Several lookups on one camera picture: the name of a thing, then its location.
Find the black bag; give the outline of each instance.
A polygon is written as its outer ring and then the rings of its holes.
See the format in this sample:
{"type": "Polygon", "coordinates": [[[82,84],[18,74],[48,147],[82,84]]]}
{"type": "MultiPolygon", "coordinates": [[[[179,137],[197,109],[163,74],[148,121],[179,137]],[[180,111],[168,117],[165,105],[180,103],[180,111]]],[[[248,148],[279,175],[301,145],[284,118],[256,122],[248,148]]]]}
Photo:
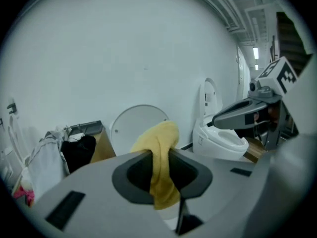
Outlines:
{"type": "Polygon", "coordinates": [[[92,136],[83,136],[77,142],[63,142],[61,152],[66,159],[70,173],[90,163],[95,146],[96,139],[92,136]]]}

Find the ceiling light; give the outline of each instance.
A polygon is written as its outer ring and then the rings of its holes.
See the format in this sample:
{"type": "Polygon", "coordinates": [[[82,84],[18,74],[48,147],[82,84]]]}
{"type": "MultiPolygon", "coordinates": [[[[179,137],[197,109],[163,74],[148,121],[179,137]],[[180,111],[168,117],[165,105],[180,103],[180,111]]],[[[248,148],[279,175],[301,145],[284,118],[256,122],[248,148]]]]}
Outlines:
{"type": "Polygon", "coordinates": [[[253,47],[254,58],[259,59],[259,48],[253,47]]]}

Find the yellow towel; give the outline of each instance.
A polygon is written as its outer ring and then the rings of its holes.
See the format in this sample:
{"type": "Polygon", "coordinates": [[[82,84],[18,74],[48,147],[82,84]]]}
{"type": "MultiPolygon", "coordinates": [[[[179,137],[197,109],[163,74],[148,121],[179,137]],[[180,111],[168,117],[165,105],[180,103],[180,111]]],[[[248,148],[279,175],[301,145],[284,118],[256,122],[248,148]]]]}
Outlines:
{"type": "Polygon", "coordinates": [[[177,203],[180,194],[169,177],[168,151],[179,140],[176,123],[164,121],[148,129],[131,148],[131,152],[151,150],[153,153],[153,174],[150,194],[154,198],[154,208],[162,210],[177,203]]]}

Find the pink cloth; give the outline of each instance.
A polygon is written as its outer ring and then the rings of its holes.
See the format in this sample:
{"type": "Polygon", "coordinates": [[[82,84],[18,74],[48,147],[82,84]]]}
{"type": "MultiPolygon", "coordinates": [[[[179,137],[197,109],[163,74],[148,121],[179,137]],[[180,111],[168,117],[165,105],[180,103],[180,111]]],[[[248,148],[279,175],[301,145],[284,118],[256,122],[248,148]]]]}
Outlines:
{"type": "Polygon", "coordinates": [[[13,194],[13,198],[19,198],[23,195],[26,195],[26,202],[28,206],[31,206],[31,202],[34,200],[34,192],[32,190],[26,191],[22,188],[22,186],[20,186],[19,189],[13,194]]]}

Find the ceiling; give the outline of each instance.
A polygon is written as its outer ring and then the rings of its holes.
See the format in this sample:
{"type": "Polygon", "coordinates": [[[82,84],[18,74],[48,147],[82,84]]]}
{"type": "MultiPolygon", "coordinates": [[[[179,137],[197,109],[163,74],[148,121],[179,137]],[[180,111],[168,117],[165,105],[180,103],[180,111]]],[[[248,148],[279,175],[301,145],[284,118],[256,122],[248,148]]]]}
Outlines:
{"type": "Polygon", "coordinates": [[[256,77],[267,66],[272,37],[276,36],[276,12],[282,11],[275,0],[205,0],[237,40],[251,77],[256,77]],[[255,60],[253,47],[259,48],[255,60]]]}

